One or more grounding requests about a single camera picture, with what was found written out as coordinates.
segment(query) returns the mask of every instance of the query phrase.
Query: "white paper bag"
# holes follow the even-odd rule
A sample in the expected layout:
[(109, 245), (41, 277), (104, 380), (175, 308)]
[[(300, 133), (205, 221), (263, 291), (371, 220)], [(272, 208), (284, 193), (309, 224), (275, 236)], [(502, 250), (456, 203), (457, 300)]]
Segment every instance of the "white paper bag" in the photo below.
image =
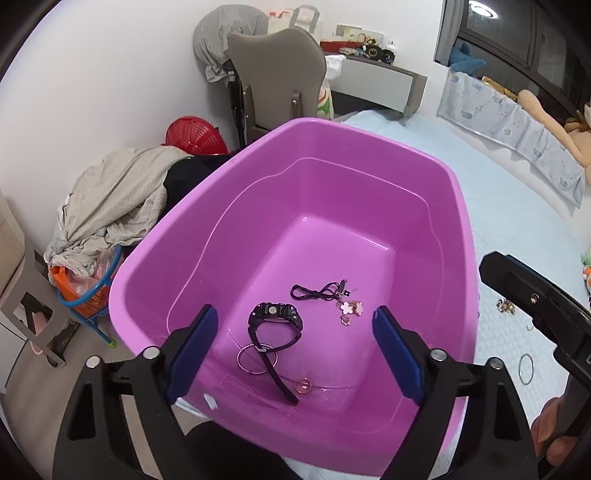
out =
[(279, 32), (289, 27), (300, 27), (306, 30), (316, 43), (322, 39), (322, 21), (320, 12), (312, 5), (300, 5), (294, 10), (286, 9), (279, 14), (279, 17), (270, 17), (267, 33)]

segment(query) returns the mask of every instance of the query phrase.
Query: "chair backrest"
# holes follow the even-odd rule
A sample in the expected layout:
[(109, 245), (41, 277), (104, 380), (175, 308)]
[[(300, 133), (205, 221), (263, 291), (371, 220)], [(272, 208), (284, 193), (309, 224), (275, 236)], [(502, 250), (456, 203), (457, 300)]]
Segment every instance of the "chair backrest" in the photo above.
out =
[(303, 116), (316, 116), (326, 75), (324, 53), (301, 28), (270, 35), (228, 35), (228, 51), (244, 89), (250, 87), (256, 124), (271, 130), (292, 118), (292, 95)]
[(0, 192), (0, 295), (25, 255), (25, 235)]

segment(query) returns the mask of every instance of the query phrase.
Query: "ceiling light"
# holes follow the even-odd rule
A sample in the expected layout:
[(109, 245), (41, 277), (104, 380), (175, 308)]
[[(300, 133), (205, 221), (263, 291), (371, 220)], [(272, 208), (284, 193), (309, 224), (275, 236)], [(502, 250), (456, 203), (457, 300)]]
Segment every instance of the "ceiling light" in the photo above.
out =
[(476, 0), (469, 0), (468, 5), (470, 5), (470, 9), (482, 17), (486, 18), (499, 18), (499, 15), (489, 6), (485, 4), (481, 4), (480, 2), (476, 2)]

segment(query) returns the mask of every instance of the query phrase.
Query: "metal ring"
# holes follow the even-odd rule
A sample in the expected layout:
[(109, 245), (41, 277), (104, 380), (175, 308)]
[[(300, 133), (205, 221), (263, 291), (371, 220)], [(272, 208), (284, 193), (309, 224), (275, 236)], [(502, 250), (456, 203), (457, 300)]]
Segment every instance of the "metal ring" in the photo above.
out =
[[(250, 348), (252, 346), (255, 346), (255, 344), (254, 343), (251, 343), (250, 345), (246, 345), (246, 346), (243, 346), (242, 348), (240, 348), (240, 351), (238, 352), (238, 355), (236, 356), (236, 362), (238, 363), (238, 366), (240, 368), (242, 368), (245, 372), (250, 373), (251, 375), (262, 375), (262, 374), (266, 374), (267, 373), (267, 369), (263, 370), (262, 372), (251, 372), (248, 368), (244, 368), (242, 366), (242, 364), (240, 363), (240, 356), (242, 355), (242, 352), (244, 350), (246, 350), (247, 348)], [(261, 346), (263, 346), (265, 348), (273, 348), (271, 345), (267, 345), (266, 343), (262, 343)], [(275, 354), (275, 363), (273, 363), (273, 368), (275, 368), (275, 366), (277, 364), (278, 355), (277, 355), (277, 352), (272, 352), (272, 353)]]
[[(524, 382), (523, 381), (523, 378), (521, 377), (521, 365), (523, 364), (523, 359), (525, 357), (529, 358), (530, 359), (530, 362), (531, 362), (531, 377), (530, 377), (530, 379), (527, 382)], [(526, 386), (529, 385), (531, 383), (531, 381), (534, 379), (534, 371), (535, 371), (535, 369), (534, 369), (534, 359), (532, 358), (532, 356), (530, 354), (524, 353), (523, 355), (521, 355), (521, 358), (519, 359), (519, 367), (517, 368), (517, 371), (519, 373), (519, 380), (521, 380), (521, 383), (523, 385), (526, 385)]]

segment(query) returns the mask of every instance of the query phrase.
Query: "blue stuffed toy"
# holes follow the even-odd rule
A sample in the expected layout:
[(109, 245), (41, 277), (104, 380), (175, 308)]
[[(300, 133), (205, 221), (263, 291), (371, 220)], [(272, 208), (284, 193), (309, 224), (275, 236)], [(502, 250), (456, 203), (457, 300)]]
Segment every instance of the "blue stuffed toy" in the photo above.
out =
[(449, 54), (448, 66), (452, 72), (464, 72), (474, 76), (474, 70), (486, 65), (486, 60), (473, 59), (470, 45), (463, 43), (461, 47), (453, 47)]

